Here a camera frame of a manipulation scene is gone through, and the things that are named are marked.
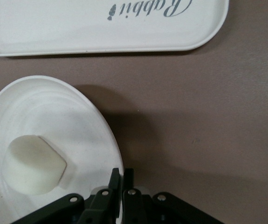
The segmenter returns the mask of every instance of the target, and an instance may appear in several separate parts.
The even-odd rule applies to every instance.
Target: round white plate
[[[67,162],[57,187],[44,195],[15,192],[2,178],[9,143],[27,134],[41,136]],[[30,76],[0,92],[0,224],[9,224],[69,193],[86,199],[93,189],[108,185],[115,167],[123,173],[108,124],[74,87],[56,78]]]

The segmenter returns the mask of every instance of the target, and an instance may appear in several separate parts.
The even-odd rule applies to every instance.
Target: gray logo
[[[139,1],[135,3],[124,3],[119,8],[114,4],[110,11],[108,20],[119,13],[119,16],[149,16],[154,11],[162,11],[164,17],[174,17],[185,12],[191,5],[193,0],[151,0],[151,1]]]

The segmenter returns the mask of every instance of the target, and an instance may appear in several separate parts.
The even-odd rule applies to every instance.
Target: white object on plate
[[[0,0],[0,56],[191,50],[229,0]]]
[[[7,147],[23,135],[43,136],[67,163],[59,184],[44,195],[18,193],[3,179]],[[30,76],[0,92],[0,224],[11,223],[69,193],[86,199],[95,188],[108,185],[115,167],[123,174],[108,124],[74,87],[56,78]]]
[[[8,146],[2,164],[3,178],[14,190],[26,195],[40,195],[58,184],[64,159],[42,138],[23,135]]]

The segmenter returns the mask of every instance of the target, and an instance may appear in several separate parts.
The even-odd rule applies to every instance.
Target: brown background
[[[231,0],[189,52],[0,58],[0,90],[29,75],[84,93],[151,193],[226,224],[268,223],[268,0]]]

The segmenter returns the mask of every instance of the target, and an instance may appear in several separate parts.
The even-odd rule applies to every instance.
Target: white rounded block
[[[66,165],[43,139],[24,135],[10,143],[3,162],[3,176],[12,189],[22,194],[45,194],[58,184]]]

